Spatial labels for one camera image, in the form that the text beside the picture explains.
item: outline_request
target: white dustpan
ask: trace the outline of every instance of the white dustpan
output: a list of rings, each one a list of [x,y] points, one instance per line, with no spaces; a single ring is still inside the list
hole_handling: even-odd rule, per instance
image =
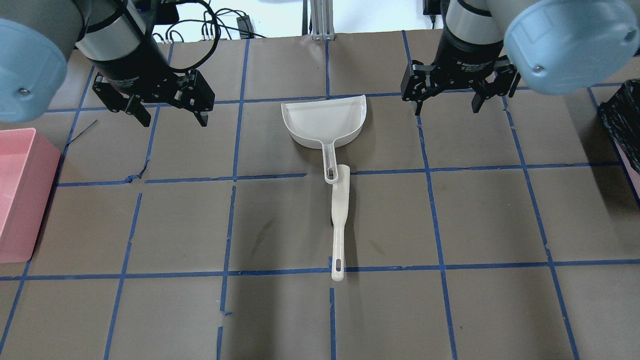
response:
[[[358,136],[366,115],[364,95],[282,104],[282,118],[293,140],[311,149],[322,149],[324,180],[328,184],[338,182],[335,148]]]

